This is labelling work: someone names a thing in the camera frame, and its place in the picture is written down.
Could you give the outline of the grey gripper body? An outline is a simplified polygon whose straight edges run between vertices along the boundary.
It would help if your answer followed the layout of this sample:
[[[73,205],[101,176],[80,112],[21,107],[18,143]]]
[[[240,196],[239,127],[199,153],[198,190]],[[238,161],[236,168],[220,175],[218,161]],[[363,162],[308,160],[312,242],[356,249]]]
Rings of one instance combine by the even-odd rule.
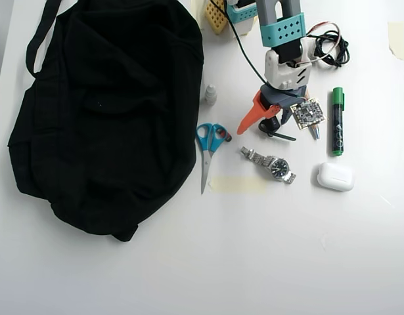
[[[299,89],[284,91],[274,89],[268,85],[260,87],[259,94],[259,114],[262,116],[273,116],[279,110],[272,109],[273,106],[279,106],[281,109],[287,109],[294,104],[300,104],[304,101],[307,86],[301,86]]]

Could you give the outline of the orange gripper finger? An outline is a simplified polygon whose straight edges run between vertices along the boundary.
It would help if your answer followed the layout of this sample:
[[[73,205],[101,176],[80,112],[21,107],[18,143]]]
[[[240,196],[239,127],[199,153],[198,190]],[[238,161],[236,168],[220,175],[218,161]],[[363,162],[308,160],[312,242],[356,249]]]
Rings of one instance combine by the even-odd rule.
[[[270,119],[276,116],[281,110],[281,107],[277,104],[271,105],[267,110],[261,103],[261,91],[258,91],[253,98],[253,106],[250,111],[244,116],[238,129],[237,135],[242,135],[250,126],[260,119]]]

